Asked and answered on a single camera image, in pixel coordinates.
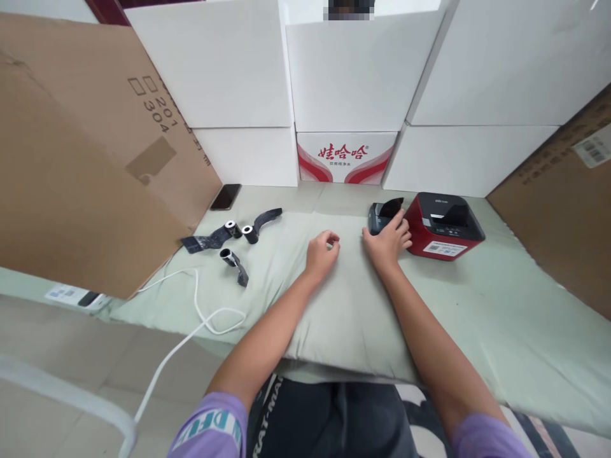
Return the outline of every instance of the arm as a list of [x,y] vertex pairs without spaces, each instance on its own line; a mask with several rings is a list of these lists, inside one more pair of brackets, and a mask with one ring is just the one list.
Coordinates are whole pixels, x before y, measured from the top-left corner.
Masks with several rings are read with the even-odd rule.
[[282,358],[310,296],[335,263],[339,237],[324,231],[307,248],[305,270],[242,337],[214,375],[206,394],[227,392],[249,412],[256,394]]
[[414,363],[452,440],[472,413],[507,420],[475,368],[426,306],[399,267],[397,256],[412,245],[401,210],[377,236],[363,228],[363,241],[395,306]]

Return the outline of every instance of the forearm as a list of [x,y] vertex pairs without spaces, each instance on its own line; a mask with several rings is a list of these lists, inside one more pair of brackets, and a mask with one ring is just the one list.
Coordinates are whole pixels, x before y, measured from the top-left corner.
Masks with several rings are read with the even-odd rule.
[[454,340],[439,324],[398,265],[379,269],[414,363],[451,437],[471,413],[507,423],[492,394]]
[[317,279],[300,275],[242,337],[219,367],[206,393],[231,393],[249,411],[256,394],[286,351],[317,285]]

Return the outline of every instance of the black printer lid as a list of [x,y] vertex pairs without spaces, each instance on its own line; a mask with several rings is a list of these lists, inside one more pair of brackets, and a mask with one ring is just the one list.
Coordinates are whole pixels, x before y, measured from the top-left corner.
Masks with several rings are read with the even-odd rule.
[[418,193],[423,223],[429,232],[465,240],[486,238],[467,201],[450,194]]

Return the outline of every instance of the brown cardboard sheet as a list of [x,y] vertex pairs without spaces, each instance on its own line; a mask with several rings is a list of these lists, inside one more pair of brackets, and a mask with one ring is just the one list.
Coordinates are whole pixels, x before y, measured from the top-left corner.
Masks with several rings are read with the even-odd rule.
[[0,264],[128,298],[189,229],[0,57]]
[[611,319],[611,161],[572,146],[611,123],[611,86],[561,127],[488,200],[535,261]]
[[221,183],[131,27],[0,13],[0,50],[119,164],[165,138],[176,156],[147,191],[195,230]]

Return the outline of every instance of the cylindrical roller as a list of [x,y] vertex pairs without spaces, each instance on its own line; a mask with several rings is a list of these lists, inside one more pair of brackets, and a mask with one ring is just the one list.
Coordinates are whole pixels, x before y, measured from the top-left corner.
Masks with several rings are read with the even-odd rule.
[[237,223],[233,220],[231,221],[227,221],[225,223],[225,229],[227,230],[227,232],[229,234],[231,234],[231,236],[234,239],[239,239],[240,237],[242,237],[242,231],[240,231],[239,226],[237,225]]
[[254,245],[259,241],[259,236],[256,234],[252,226],[244,226],[242,233],[246,237],[246,240],[248,240],[248,243],[251,245]]
[[225,261],[227,264],[229,264],[231,267],[237,266],[237,263],[235,262],[235,259],[234,259],[234,254],[229,248],[222,249],[218,255],[221,256],[221,259]]

